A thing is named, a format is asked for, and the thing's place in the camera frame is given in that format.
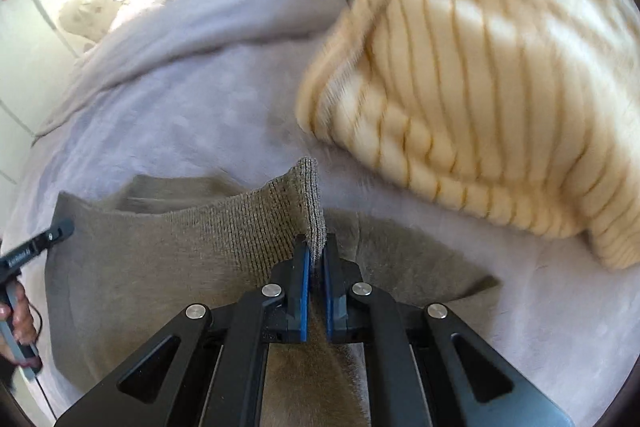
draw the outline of lavender fleece blanket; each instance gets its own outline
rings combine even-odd
[[[545,241],[449,212],[305,136],[298,84],[347,1],[154,0],[78,64],[31,151],[2,248],[47,227],[60,190],[97,200],[139,173],[220,171],[260,187],[312,156],[324,206],[420,229],[499,279],[487,340],[577,427],[593,426],[640,353],[640,267],[610,273],[581,237]],[[24,273],[41,311],[44,261]],[[61,413],[79,393],[54,367],[47,317],[40,348],[41,381]]]

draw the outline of white pillow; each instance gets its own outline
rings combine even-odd
[[[99,42],[109,31],[126,0],[63,0],[60,27],[74,35]]]

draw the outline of cream ribbed knit blanket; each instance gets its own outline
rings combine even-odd
[[[352,0],[300,88],[303,130],[442,205],[640,261],[632,0]]]

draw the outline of silver bolt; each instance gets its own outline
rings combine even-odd
[[[449,310],[443,304],[432,304],[427,308],[427,313],[434,319],[444,319],[449,314]]]
[[[280,288],[280,285],[278,284],[265,284],[262,287],[262,295],[264,295],[265,297],[277,297],[278,295],[280,295],[282,293],[282,288]]]
[[[190,319],[201,319],[205,313],[207,309],[202,304],[192,304],[187,308],[187,317]]]
[[[361,296],[365,297],[367,295],[371,295],[371,292],[373,291],[373,288],[371,287],[370,284],[368,284],[366,282],[356,282],[351,287],[351,291],[354,292],[356,295],[361,295]]]

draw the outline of knit fabric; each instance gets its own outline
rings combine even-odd
[[[417,230],[356,212],[325,214],[316,178],[315,162],[304,158],[250,192],[219,175],[137,176],[94,204],[61,194],[54,219],[72,218],[76,231],[47,255],[57,370],[88,391],[188,304],[226,305],[264,284],[297,233],[315,254],[325,227],[366,280],[402,302],[446,302],[487,337],[495,279]],[[316,300],[307,343],[270,346],[262,427],[369,424],[362,350],[328,344]]]
[[[640,260],[632,0],[353,0],[296,117],[389,180],[546,237]]]

